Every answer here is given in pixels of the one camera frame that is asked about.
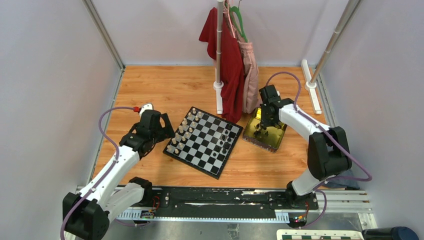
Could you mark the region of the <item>black rook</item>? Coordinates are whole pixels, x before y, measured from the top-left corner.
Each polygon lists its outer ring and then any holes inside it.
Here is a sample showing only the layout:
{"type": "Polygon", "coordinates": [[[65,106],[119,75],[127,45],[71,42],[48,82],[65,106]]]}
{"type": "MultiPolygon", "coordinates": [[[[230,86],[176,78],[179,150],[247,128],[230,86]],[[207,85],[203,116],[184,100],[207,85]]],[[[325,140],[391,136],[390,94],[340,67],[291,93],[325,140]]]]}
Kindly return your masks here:
{"type": "Polygon", "coordinates": [[[225,127],[225,129],[230,131],[232,129],[232,127],[233,126],[231,124],[227,124],[226,127],[225,127]]]}

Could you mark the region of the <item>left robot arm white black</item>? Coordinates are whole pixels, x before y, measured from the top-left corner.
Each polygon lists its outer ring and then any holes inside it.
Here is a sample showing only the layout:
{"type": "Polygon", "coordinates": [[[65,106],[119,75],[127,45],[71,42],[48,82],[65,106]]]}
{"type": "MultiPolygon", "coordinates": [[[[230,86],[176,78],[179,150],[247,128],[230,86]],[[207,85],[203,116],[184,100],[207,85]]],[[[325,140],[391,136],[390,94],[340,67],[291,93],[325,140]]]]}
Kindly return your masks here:
{"type": "Polygon", "coordinates": [[[146,207],[153,203],[157,206],[153,184],[146,179],[134,177],[121,190],[116,191],[116,187],[157,143],[175,137],[175,132],[168,114],[155,110],[151,103],[130,107],[130,110],[137,113],[140,120],[119,143],[108,137],[102,126],[103,118],[114,108],[100,116],[100,133],[114,146],[115,152],[97,176],[79,193],[69,192],[63,198],[60,239],[66,239],[69,233],[82,240],[101,240],[116,217],[132,205],[138,203],[146,207]]]}

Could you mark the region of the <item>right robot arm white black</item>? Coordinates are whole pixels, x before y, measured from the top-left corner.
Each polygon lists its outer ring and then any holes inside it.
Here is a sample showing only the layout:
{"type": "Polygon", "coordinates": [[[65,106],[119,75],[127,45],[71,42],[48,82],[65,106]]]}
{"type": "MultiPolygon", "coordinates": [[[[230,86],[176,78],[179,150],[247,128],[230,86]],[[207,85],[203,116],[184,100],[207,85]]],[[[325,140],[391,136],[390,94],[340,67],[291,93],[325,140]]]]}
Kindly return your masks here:
{"type": "Polygon", "coordinates": [[[305,113],[294,100],[282,99],[274,85],[259,90],[262,100],[260,126],[263,129],[283,123],[294,129],[307,143],[307,169],[290,181],[285,190],[286,204],[298,209],[313,197],[313,191],[330,177],[352,167],[343,150],[348,150],[346,132],[330,127],[305,113]]]}

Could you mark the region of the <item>yellow square tin box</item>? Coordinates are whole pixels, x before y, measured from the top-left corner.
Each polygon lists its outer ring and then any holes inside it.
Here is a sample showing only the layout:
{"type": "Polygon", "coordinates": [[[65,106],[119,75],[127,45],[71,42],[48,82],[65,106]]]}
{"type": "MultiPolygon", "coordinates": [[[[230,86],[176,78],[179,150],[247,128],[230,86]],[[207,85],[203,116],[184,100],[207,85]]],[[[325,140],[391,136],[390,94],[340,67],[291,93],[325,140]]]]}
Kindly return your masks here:
{"type": "Polygon", "coordinates": [[[271,153],[276,153],[285,135],[287,125],[279,122],[276,127],[269,126],[265,129],[261,127],[260,123],[261,108],[258,107],[244,128],[242,139],[271,153]]]}

